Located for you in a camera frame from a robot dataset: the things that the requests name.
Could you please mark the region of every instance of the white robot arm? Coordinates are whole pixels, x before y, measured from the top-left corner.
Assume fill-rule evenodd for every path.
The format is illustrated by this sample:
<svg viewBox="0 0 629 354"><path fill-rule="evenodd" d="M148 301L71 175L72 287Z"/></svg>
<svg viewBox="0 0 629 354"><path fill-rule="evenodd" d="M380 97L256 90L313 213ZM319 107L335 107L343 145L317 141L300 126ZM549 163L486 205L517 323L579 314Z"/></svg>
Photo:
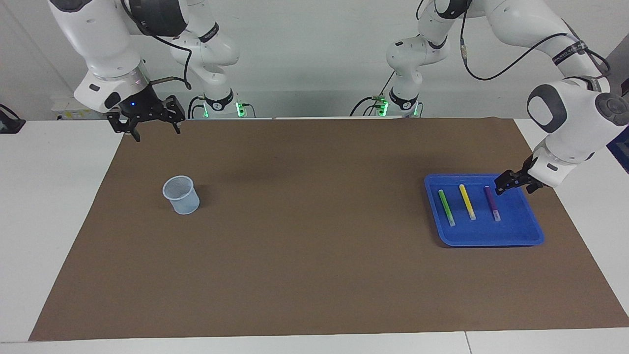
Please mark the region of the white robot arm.
<svg viewBox="0 0 629 354"><path fill-rule="evenodd" d="M448 32L461 16L485 16L503 43L546 53L565 77L531 93L529 115L548 136L522 170L507 171L496 180L498 194L524 185L529 193L544 185L560 185L578 164L629 124L629 105L609 93L609 82L594 53L542 0L428 0L418 22L420 34L392 44L387 51L387 62L396 73L389 92L389 114L410 117L416 111L422 84L418 69L449 54ZM461 54L473 75L463 39Z"/></svg>
<svg viewBox="0 0 629 354"><path fill-rule="evenodd" d="M179 123L186 119L181 104L175 96L160 101L153 85L176 79L191 89L186 75L183 79L149 80L140 54L131 45L125 23L128 18L144 35L179 47L172 52L175 59L201 78L209 100L231 103L231 88L218 66L235 64L239 52L233 41L218 33L208 0L49 0L49 5L87 64L88 73L75 97L87 107L107 113L114 131L130 133L140 141L138 123L162 120L179 133ZM168 42L159 37L177 39ZM207 70L208 63L216 68L214 75ZM120 113L111 112L115 106L127 117L126 122L120 120ZM228 111L227 104L223 111Z"/></svg>
<svg viewBox="0 0 629 354"><path fill-rule="evenodd" d="M235 41L220 30L208 0L188 0L189 23L173 44L192 50L189 68L203 84L203 100L210 117L243 115L238 93L229 85L221 67L238 62L240 49ZM175 60L186 64L186 53L173 48Z"/></svg>

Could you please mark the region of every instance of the blue tray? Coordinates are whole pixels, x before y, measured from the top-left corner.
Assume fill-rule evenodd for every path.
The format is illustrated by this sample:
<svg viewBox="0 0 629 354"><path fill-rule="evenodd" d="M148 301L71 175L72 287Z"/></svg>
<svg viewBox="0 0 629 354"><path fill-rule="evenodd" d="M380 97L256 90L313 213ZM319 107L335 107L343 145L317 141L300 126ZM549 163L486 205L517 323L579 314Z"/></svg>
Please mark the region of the blue tray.
<svg viewBox="0 0 629 354"><path fill-rule="evenodd" d="M430 206L435 216L439 237L452 247L536 246L544 242L544 234L524 193L518 188L500 197L494 191L497 174L431 174L425 185ZM465 185L472 201L476 220L470 220L461 197L459 185ZM496 222L485 196L484 187L490 186L501 222ZM439 199L443 190L452 209L456 226L450 227Z"/></svg>

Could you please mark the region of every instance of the black cable connector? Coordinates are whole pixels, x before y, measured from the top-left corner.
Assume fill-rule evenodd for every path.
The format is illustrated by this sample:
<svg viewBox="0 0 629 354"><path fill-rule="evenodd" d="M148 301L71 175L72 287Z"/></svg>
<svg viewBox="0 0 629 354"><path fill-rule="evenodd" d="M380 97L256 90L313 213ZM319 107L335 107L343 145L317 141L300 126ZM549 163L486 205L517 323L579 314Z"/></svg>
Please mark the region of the black cable connector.
<svg viewBox="0 0 629 354"><path fill-rule="evenodd" d="M184 65L184 78L180 78L180 77L173 77L173 80L177 80L177 81L181 81L182 83L184 83L186 85L186 89L188 89L188 91L192 90L192 84L188 81L188 65L190 64L190 59L192 58L192 50L188 49L188 48L184 48L184 47L180 47L178 45L175 45L173 43L170 43L166 40L163 40L161 38L159 38L158 36L155 35L151 35L151 37L153 37L154 39L168 45L169 47L173 47L179 50L183 50L185 52L188 52L188 58L186 59L186 64Z"/></svg>
<svg viewBox="0 0 629 354"><path fill-rule="evenodd" d="M395 75L395 70L393 70L393 72L391 73L391 76L389 76L389 79L387 80L387 82L382 87L382 90L380 90L380 95L379 96L384 95L384 90L387 88L387 86L391 82L391 79L393 78L393 75ZM372 108L371 111L369 112L369 115L371 115L373 112L374 112L374 109Z"/></svg>
<svg viewBox="0 0 629 354"><path fill-rule="evenodd" d="M363 117L368 117L367 116L367 111L369 110L369 108L371 108L371 111L374 111L374 108L378 108L378 105L371 105L367 108L365 108L365 111L362 113Z"/></svg>
<svg viewBox="0 0 629 354"><path fill-rule="evenodd" d="M550 35L544 38L543 40L537 42L534 46L530 47L526 52L524 52L524 54L522 54L519 58L517 58L515 61L509 64L509 66L505 67L501 72L490 77L477 76L470 70L470 67L467 65L467 47L465 46L465 40L463 38L461 38L461 57L463 58L463 65L465 66L465 69L470 74L470 76L480 81L490 81L490 80L496 79L499 76L502 76L505 72L509 71L517 63L519 63L522 59L524 59L529 53L533 52L537 47L544 44L546 41L551 40L555 37L561 37L561 36L567 36L567 35L568 35L567 33L555 33L553 35Z"/></svg>
<svg viewBox="0 0 629 354"><path fill-rule="evenodd" d="M421 118L421 115L424 114L424 103L423 102L418 102L418 105L421 105L421 111L420 111L420 115L418 116L418 118Z"/></svg>
<svg viewBox="0 0 629 354"><path fill-rule="evenodd" d="M603 72L600 76L595 77L595 79L602 79L604 77L608 77L611 74L611 65L610 62L607 61L607 59L605 59L602 55L598 54L597 52L591 50L591 49L586 49L586 53L591 54L595 57L597 57L598 59L601 60L601 62L605 65L605 67L607 68L607 70L605 72Z"/></svg>
<svg viewBox="0 0 629 354"><path fill-rule="evenodd" d="M192 113L191 113L192 115L191 115L190 119L194 120L194 110L197 109L197 108L203 108L203 110L205 110L205 105L196 105L196 106L194 106L194 108L192 108Z"/></svg>
<svg viewBox="0 0 629 354"><path fill-rule="evenodd" d="M253 107L253 105L251 103L243 103L242 106L243 107L251 107L251 110L253 111L253 117L254 118L258 118L258 116L255 114L255 107Z"/></svg>
<svg viewBox="0 0 629 354"><path fill-rule="evenodd" d="M358 107L360 107L360 105L362 105L363 103L365 103L365 102L367 102L367 101L369 101L369 100L375 101L375 99L374 99L373 97L371 97L371 96L363 98L362 100L360 100L360 101L359 101L359 102L358 102L358 103L354 106L354 108L353 108L352 112L350 113L350 117L353 117L353 114L354 114L354 113L356 113L356 110L358 109Z"/></svg>
<svg viewBox="0 0 629 354"><path fill-rule="evenodd" d="M192 119L192 106L194 102L197 102L197 100L202 100L202 98L200 96L195 96L190 100L190 104L188 105L188 119Z"/></svg>

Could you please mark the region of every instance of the table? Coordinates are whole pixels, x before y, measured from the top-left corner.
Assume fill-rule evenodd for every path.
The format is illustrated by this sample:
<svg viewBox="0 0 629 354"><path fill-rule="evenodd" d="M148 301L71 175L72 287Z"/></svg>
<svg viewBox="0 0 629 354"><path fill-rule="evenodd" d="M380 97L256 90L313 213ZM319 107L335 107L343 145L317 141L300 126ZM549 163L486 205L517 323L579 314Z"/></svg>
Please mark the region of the table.
<svg viewBox="0 0 629 354"><path fill-rule="evenodd" d="M518 126L533 146L543 137L532 122L518 121ZM0 210L9 220L0 239L0 341L20 342L28 338L119 142L120 136L109 131L107 122L29 122L19 135L0 139L1 180L15 180L22 186L0 189ZM575 170L557 188L557 193L627 310L629 239L624 235L629 220L617 210L626 205L629 177L610 153L602 151ZM471 346L475 354L505 349L511 353L543 353L559 348L585 353L589 352L588 345L596 345L600 352L621 353L629 346L629 329L17 343L3 344L0 351L29 353L42 351L41 346L46 346L46 351L81 352L86 345L103 351L135 351L138 346L160 350L264 351L259 346L261 341L265 341L269 352L297 346L312 352L410 353L424 348L425 352L469 353Z"/></svg>

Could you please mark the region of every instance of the green marker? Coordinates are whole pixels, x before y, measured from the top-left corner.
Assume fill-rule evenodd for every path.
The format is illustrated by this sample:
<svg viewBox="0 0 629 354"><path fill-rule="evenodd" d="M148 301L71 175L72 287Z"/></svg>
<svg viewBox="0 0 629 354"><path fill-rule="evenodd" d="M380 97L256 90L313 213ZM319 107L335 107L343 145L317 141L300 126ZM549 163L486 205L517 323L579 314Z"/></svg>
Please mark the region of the green marker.
<svg viewBox="0 0 629 354"><path fill-rule="evenodd" d="M439 190L439 198L441 198L441 204L443 204L445 215L448 216L448 221L450 222L450 226L456 226L456 224L454 223L454 216L452 216L450 205L448 204L448 200L445 198L445 193L443 192L443 190Z"/></svg>

